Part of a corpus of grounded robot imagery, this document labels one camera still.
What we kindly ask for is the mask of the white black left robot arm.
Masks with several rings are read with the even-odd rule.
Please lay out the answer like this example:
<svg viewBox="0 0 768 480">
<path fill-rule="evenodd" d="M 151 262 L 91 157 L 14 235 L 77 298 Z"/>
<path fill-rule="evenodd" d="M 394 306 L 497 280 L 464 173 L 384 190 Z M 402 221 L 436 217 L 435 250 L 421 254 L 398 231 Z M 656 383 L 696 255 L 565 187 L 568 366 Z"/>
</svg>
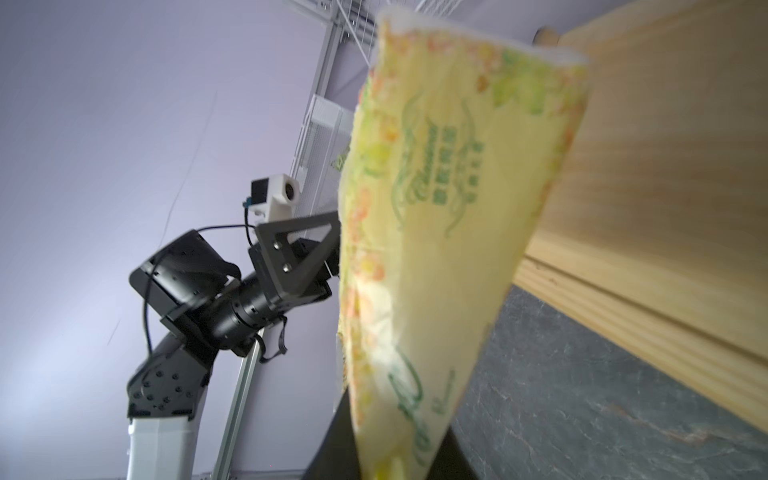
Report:
<svg viewBox="0 0 768 480">
<path fill-rule="evenodd" d="M 127 384 L 130 479 L 189 479 L 207 387 L 219 352 L 264 355 L 263 330 L 331 295 L 339 273 L 336 212 L 246 225 L 256 236 L 244 276 L 190 230 L 134 270 L 130 284 L 167 335 Z"/>
</svg>

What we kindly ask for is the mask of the aluminium frame corner post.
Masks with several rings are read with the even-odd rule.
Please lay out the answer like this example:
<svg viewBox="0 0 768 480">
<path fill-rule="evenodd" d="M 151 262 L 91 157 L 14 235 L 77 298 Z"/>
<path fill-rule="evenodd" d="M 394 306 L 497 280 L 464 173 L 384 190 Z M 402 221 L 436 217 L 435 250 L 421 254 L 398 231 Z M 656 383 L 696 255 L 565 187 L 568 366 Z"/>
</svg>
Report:
<svg viewBox="0 0 768 480">
<path fill-rule="evenodd" d="M 229 409 L 217 459 L 210 476 L 213 480 L 230 478 L 234 453 L 239 438 L 244 412 L 247 406 L 254 374 L 259 365 L 263 348 L 255 345 L 241 363 L 235 392 Z"/>
</svg>

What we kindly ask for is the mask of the light wooden two-tier shelf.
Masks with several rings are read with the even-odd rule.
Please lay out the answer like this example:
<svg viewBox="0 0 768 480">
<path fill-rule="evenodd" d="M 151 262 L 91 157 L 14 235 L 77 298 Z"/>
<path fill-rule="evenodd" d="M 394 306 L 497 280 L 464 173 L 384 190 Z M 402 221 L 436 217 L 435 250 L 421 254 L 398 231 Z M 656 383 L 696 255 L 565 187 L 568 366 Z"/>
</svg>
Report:
<svg viewBox="0 0 768 480">
<path fill-rule="evenodd" d="M 561 35 L 591 95 L 516 284 L 767 426 L 767 5 L 634 1 Z"/>
</svg>

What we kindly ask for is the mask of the green tissue pack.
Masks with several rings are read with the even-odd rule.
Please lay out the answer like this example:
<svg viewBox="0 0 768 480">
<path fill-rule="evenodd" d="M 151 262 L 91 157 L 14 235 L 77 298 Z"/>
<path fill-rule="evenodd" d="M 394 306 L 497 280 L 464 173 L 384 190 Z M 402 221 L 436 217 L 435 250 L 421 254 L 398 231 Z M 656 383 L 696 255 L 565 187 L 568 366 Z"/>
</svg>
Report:
<svg viewBox="0 0 768 480">
<path fill-rule="evenodd" d="M 340 319 L 365 479 L 423 479 L 584 116 L 586 59 L 399 5 L 339 190 Z"/>
</svg>

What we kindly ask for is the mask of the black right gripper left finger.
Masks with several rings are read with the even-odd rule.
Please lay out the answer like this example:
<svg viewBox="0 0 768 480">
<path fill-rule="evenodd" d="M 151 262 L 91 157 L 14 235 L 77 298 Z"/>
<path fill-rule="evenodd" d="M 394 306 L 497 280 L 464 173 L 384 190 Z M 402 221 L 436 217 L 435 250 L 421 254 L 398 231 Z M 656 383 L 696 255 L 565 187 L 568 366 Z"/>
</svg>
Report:
<svg viewBox="0 0 768 480">
<path fill-rule="evenodd" d="M 338 404 L 329 429 L 302 480 L 360 480 L 349 391 Z"/>
</svg>

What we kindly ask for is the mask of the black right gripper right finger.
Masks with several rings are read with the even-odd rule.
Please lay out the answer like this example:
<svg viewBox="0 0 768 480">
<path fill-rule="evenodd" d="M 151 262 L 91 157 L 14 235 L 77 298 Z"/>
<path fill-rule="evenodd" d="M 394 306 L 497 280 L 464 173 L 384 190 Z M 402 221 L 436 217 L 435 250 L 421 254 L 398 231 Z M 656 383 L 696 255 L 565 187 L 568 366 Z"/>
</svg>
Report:
<svg viewBox="0 0 768 480">
<path fill-rule="evenodd" d="M 459 442 L 450 428 L 435 456 L 427 480 L 477 480 L 469 461 L 463 454 Z"/>
</svg>

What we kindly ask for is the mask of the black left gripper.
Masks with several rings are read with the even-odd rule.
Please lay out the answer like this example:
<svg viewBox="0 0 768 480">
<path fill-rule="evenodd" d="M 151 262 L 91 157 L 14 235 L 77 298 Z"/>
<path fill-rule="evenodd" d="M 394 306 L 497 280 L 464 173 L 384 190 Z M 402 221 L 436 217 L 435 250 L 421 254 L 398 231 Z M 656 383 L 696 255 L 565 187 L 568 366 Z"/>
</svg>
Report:
<svg viewBox="0 0 768 480">
<path fill-rule="evenodd" d="M 248 254 L 269 306 L 304 306 L 332 295 L 339 274 L 341 224 L 335 211 L 263 223 Z"/>
</svg>

